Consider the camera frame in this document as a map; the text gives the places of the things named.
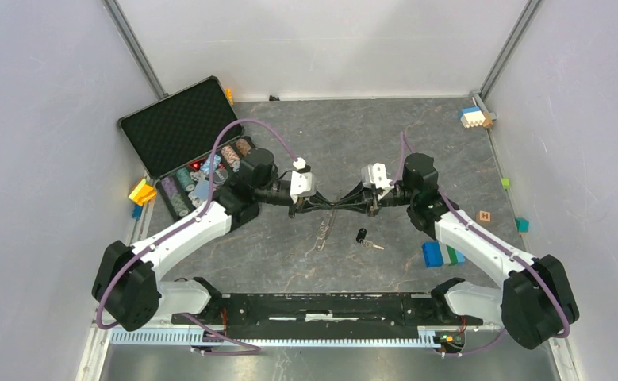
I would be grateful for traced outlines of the keys with black tag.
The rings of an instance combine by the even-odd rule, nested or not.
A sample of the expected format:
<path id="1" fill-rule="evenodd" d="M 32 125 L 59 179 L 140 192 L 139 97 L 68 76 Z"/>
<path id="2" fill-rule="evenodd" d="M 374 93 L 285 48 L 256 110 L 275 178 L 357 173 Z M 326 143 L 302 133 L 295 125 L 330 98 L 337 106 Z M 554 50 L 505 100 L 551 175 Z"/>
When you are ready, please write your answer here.
<path id="1" fill-rule="evenodd" d="M 384 250 L 385 248 L 379 244 L 375 244 L 373 241 L 367 239 L 367 230 L 360 228 L 356 234 L 355 241 L 363 248 L 373 248 L 377 250 Z"/>

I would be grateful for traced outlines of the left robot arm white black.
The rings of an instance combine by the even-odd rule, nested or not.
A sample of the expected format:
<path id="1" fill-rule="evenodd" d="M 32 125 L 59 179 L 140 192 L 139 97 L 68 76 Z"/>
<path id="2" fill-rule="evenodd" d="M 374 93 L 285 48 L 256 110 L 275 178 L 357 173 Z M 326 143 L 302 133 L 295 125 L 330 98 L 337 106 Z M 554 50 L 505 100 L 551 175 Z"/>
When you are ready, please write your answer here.
<path id="1" fill-rule="evenodd" d="M 105 249 L 92 287 L 98 328 L 119 325 L 132 332 L 156 315 L 183 312 L 202 323 L 216 321 L 221 301 L 203 286 L 189 281 L 173 287 L 161 279 L 205 244 L 256 218 L 262 203 L 286 206 L 290 216 L 334 205 L 317 191 L 304 159 L 293 162 L 290 179 L 284 180 L 273 154 L 253 148 L 243 156 L 232 179 L 209 190 L 205 202 L 181 220 L 135 244 L 114 241 Z"/>

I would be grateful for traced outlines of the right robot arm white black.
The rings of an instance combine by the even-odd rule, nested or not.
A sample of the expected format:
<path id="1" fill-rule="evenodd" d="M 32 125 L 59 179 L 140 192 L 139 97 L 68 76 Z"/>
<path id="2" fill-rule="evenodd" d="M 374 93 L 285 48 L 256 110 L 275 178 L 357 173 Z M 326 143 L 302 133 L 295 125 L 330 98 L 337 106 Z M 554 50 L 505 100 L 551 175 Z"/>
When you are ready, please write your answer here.
<path id="1" fill-rule="evenodd" d="M 384 164 L 364 167 L 361 182 L 334 207 L 373 217 L 383 207 L 405 206 L 417 230 L 463 254 L 495 283 L 489 288 L 455 280 L 437 287 L 432 317 L 441 324 L 460 315 L 496 323 L 526 349 L 568 337 L 580 314 L 562 262 L 519 250 L 483 229 L 445 195 L 430 156 L 412 153 L 400 165 L 398 180 L 387 177 Z"/>

